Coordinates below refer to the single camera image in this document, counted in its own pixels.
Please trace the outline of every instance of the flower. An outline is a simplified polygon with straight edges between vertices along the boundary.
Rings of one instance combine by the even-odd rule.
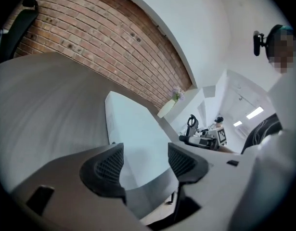
[[[184,91],[181,87],[174,87],[172,90],[172,100],[175,102],[184,100]]]

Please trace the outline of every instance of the dark clothing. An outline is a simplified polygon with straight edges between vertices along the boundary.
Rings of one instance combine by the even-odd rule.
[[[277,115],[276,114],[271,115],[251,131],[251,133],[246,139],[246,142],[241,154],[243,154],[246,148],[252,145],[260,144],[265,137],[273,133],[277,133],[282,129],[283,129],[282,125]]]

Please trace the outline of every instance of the white ceiling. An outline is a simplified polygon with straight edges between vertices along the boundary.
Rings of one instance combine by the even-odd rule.
[[[253,33],[258,30],[267,35],[274,25],[287,25],[288,21],[272,0],[221,1],[231,30],[231,43],[223,61],[224,67],[269,91],[280,74],[269,65],[264,51],[260,56],[254,56]]]
[[[250,120],[246,118],[259,106],[264,110],[261,114]],[[241,121],[240,128],[250,132],[261,121],[274,114],[275,110],[263,88],[244,76],[228,70],[227,89],[219,113],[232,123]]]

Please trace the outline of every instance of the person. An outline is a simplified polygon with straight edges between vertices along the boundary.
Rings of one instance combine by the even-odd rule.
[[[209,130],[213,130],[213,129],[217,129],[217,128],[221,128],[223,126],[223,121],[224,121],[224,118],[222,118],[221,116],[217,117],[215,120],[214,120],[214,124],[212,124],[212,126],[210,127]]]
[[[245,141],[241,154],[243,154],[248,147],[260,144],[265,137],[271,134],[277,133],[282,129],[283,129],[282,125],[276,113],[272,114],[271,116],[263,120],[258,126],[256,126],[250,132],[250,134],[248,135]],[[232,150],[222,145],[219,147],[218,151],[226,152],[226,153],[234,153]]]
[[[266,41],[266,55],[269,63],[280,74],[287,73],[288,68],[296,62],[296,37],[290,26],[275,25]],[[268,135],[282,130],[282,125],[276,115],[273,114],[263,120],[248,135],[241,154],[253,145],[258,145]],[[234,153],[225,146],[220,146],[219,152]]]

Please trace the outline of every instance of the white wall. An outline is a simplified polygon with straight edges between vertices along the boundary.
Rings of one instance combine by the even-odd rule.
[[[191,86],[185,92],[185,99],[182,102],[177,102],[171,111],[165,116],[165,119],[168,123],[172,123],[174,119],[183,111],[183,109],[189,105],[189,103],[194,99],[194,97],[198,94],[199,90],[194,86]]]
[[[227,117],[224,116],[224,122],[223,127],[225,129],[226,139],[227,139],[227,145],[230,150],[241,153],[242,149],[244,147],[246,139],[241,138],[236,133],[236,127],[234,127],[232,121],[230,121]]]
[[[227,71],[225,70],[216,84],[215,97],[205,98],[206,105],[206,125],[213,124],[215,118],[219,113],[220,106],[222,104],[226,84],[227,84]]]
[[[232,36],[224,59],[226,68],[269,91],[280,74],[268,63],[264,48],[261,48],[259,57],[253,54],[253,33],[258,30],[267,36],[274,25],[287,25],[286,18],[272,0],[222,0],[222,2]]]
[[[199,127],[203,126],[203,122],[199,115],[198,106],[205,99],[202,89],[196,94],[192,101],[176,116],[176,118],[170,123],[172,128],[178,133],[182,130],[183,126],[187,123],[188,118],[193,114],[199,122]]]
[[[221,0],[132,0],[164,31],[185,64],[194,86],[215,85],[217,64],[230,42]]]

